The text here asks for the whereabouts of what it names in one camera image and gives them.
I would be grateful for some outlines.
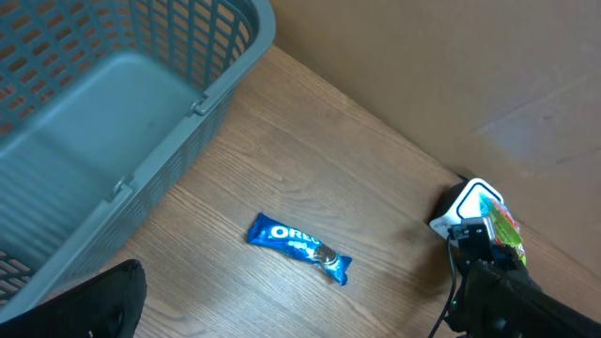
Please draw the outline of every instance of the wooden table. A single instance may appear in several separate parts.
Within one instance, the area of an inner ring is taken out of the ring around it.
[[[133,257],[146,269],[137,335],[425,337],[451,277],[424,221],[457,181],[272,48],[219,136],[112,263]],[[352,256],[348,285],[247,244],[259,211]],[[539,234],[525,237],[533,278],[601,320],[601,283]],[[455,335],[443,324],[437,336]]]

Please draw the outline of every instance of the blue snack wrapper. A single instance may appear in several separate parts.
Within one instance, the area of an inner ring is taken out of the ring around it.
[[[298,229],[279,223],[260,213],[248,233],[248,242],[272,248],[288,257],[322,267],[340,285],[347,283],[345,272],[352,258],[343,256]]]

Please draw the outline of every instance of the plastic basket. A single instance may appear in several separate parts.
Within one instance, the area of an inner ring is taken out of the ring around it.
[[[0,322],[116,253],[274,34],[267,0],[0,5]]]

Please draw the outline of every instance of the black object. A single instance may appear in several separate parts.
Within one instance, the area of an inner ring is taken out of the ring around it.
[[[0,337],[129,338],[145,299],[142,264],[127,260],[0,324]]]
[[[463,277],[444,318],[451,330],[473,338],[601,337],[599,323],[545,295],[515,249],[493,244],[480,220],[449,231]]]

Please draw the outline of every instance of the black cable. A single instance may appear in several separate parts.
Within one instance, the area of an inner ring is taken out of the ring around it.
[[[449,263],[451,264],[451,279],[452,279],[451,282],[453,284],[451,285],[451,292],[449,293],[449,298],[447,299],[447,303],[444,304],[442,313],[440,314],[439,319],[436,321],[436,324],[434,324],[434,328],[432,328],[432,330],[430,331],[430,334],[428,334],[428,338],[434,337],[434,333],[436,333],[436,330],[439,329],[442,319],[447,314],[447,311],[449,311],[449,307],[451,306],[451,301],[453,301],[453,296],[455,295],[455,287],[456,287],[455,262],[453,261],[453,253],[451,253],[451,235],[449,235],[447,237],[447,254],[449,255]]]

